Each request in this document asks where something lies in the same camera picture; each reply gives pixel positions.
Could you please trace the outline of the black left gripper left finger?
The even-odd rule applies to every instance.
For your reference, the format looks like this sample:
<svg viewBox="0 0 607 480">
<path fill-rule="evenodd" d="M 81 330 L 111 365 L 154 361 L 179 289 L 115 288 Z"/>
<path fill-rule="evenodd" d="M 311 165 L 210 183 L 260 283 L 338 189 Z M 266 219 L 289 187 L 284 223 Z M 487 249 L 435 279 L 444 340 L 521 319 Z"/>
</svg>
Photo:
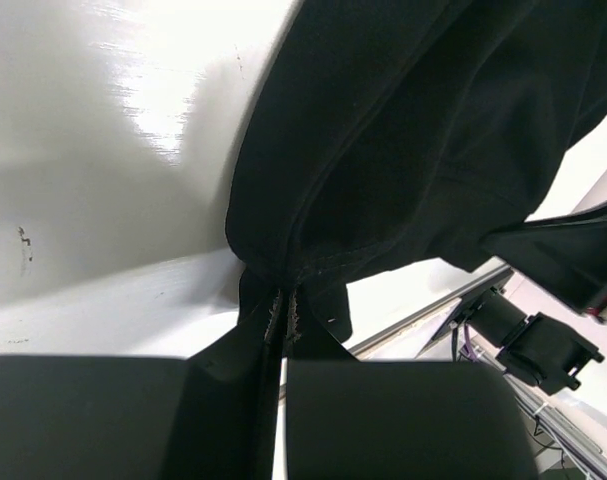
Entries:
<svg viewBox="0 0 607 480">
<path fill-rule="evenodd" d="M 187 359 L 0 356 L 0 479 L 268 479 L 283 296 Z"/>
</svg>

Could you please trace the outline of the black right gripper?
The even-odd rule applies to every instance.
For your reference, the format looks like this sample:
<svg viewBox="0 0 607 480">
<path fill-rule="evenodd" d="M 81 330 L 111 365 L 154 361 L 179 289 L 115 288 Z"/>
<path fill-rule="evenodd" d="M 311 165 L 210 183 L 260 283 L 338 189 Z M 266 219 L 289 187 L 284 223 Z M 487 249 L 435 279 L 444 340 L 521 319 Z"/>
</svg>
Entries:
<svg viewBox="0 0 607 480">
<path fill-rule="evenodd" d="M 482 246 L 575 312 L 607 315 L 607 202 L 496 230 Z M 496 360 L 509 374 L 548 395 L 577 390 L 578 373 L 605 360 L 572 327 L 543 313 L 526 315 L 495 288 L 453 320 L 498 348 Z"/>
</svg>

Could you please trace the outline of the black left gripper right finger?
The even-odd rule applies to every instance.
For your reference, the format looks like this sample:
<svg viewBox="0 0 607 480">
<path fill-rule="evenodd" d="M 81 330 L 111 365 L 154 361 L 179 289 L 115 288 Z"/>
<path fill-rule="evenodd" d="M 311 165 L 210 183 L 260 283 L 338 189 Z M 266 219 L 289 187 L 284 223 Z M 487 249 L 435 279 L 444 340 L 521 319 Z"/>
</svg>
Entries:
<svg viewBox="0 0 607 480">
<path fill-rule="evenodd" d="M 359 361 L 288 298 L 290 479 L 536 479 L 514 393 L 484 364 Z"/>
</svg>

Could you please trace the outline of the black skirt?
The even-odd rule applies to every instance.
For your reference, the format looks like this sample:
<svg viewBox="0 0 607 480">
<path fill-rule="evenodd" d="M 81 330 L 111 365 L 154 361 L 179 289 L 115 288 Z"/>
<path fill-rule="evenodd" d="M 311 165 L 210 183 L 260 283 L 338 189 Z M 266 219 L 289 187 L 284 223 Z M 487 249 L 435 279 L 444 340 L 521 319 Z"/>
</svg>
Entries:
<svg viewBox="0 0 607 480">
<path fill-rule="evenodd" d="M 349 283 L 473 271 L 607 115 L 607 1 L 305 1 L 235 165 L 241 319 L 347 319 Z"/>
</svg>

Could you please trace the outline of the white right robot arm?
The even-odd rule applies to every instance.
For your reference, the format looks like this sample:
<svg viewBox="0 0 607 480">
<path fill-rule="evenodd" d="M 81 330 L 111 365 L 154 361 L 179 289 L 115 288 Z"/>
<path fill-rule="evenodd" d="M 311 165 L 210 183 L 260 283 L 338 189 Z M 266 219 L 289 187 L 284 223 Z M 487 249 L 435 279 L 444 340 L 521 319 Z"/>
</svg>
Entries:
<svg viewBox="0 0 607 480">
<path fill-rule="evenodd" d="M 569 325 L 599 348 L 605 360 L 591 363 L 579 373 L 583 385 L 576 391 L 565 389 L 554 398 L 607 429 L 607 325 L 573 313 L 519 273 L 507 282 L 506 298 L 527 313 L 542 312 Z"/>
</svg>

